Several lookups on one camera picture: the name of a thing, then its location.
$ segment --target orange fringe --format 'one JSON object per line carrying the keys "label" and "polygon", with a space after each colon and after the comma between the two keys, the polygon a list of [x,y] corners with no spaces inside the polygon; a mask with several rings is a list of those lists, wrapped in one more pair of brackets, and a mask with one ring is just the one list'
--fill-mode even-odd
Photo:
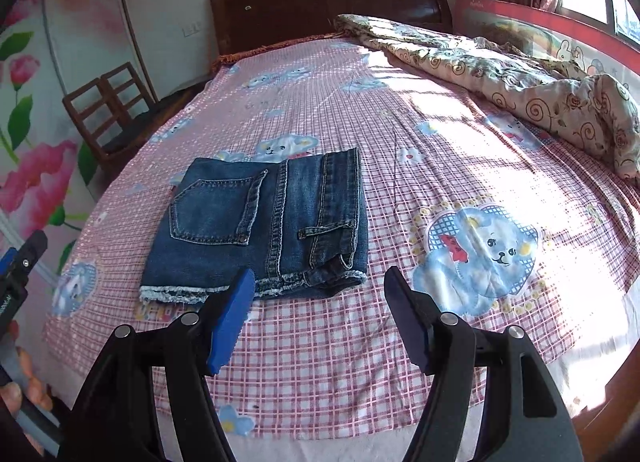
{"label": "orange fringe", "polygon": [[211,78],[216,76],[223,64],[235,64],[238,63],[238,61],[241,59],[257,56],[265,52],[270,52],[271,50],[277,50],[278,48],[290,47],[293,45],[297,45],[298,43],[317,41],[319,39],[335,39],[345,37],[346,35],[347,34],[345,32],[332,32],[331,34],[322,34],[319,36],[301,37],[299,39],[289,39],[288,41],[281,41],[280,43],[274,43],[273,45],[267,45],[266,47],[255,48],[254,50],[247,50],[246,52],[238,52],[237,54],[218,56],[211,65]]}

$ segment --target chair seat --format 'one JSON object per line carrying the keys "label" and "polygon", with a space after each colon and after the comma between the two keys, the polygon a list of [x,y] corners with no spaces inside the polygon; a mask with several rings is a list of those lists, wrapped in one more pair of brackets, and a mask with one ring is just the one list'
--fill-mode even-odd
{"label": "chair seat", "polygon": [[120,133],[102,146],[103,151],[107,153],[107,155],[122,151],[138,138],[140,134],[144,133],[144,131],[154,123],[155,119],[161,116],[162,112],[178,100],[181,95],[182,92],[167,95],[156,102],[150,110],[136,115],[131,119],[130,124],[126,125]]}

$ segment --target window frame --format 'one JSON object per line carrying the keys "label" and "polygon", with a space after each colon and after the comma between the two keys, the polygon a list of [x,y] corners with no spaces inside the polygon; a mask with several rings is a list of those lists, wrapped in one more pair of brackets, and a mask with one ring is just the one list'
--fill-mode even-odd
{"label": "window frame", "polygon": [[602,32],[606,32],[607,34],[619,39],[623,43],[629,45],[635,50],[640,50],[640,43],[631,39],[629,36],[623,34],[622,32],[616,31],[616,12],[613,8],[613,0],[604,0],[605,8],[607,11],[607,22],[603,23],[593,17],[587,16],[575,10],[571,10],[570,8],[562,6],[562,0],[558,1],[558,6],[556,7],[555,12],[559,15],[569,17],[579,21],[580,23],[584,23],[585,25],[592,26]]}

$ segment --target blue jeans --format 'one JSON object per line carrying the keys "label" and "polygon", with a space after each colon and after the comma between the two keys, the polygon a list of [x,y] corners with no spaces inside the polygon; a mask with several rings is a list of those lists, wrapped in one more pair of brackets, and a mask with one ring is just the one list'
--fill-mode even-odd
{"label": "blue jeans", "polygon": [[256,297],[331,297],[366,279],[360,153],[280,163],[196,158],[167,208],[142,275],[142,299],[197,303],[241,267]]}

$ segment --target pink tulip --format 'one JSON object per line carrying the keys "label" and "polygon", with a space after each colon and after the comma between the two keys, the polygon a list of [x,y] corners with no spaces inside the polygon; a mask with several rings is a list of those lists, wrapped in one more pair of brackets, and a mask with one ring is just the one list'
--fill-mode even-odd
{"label": "pink tulip", "polygon": [[21,56],[9,63],[9,73],[14,90],[17,92],[22,85],[27,82],[33,74],[38,71],[40,61],[33,56]]}
{"label": "pink tulip", "polygon": [[7,17],[4,19],[4,27],[15,25],[18,21],[27,19],[33,8],[38,4],[36,0],[17,0],[14,6],[9,10]]}
{"label": "pink tulip", "polygon": [[40,143],[22,155],[17,171],[7,175],[0,189],[0,208],[24,239],[44,228],[64,203],[77,150],[70,140],[55,147]]}

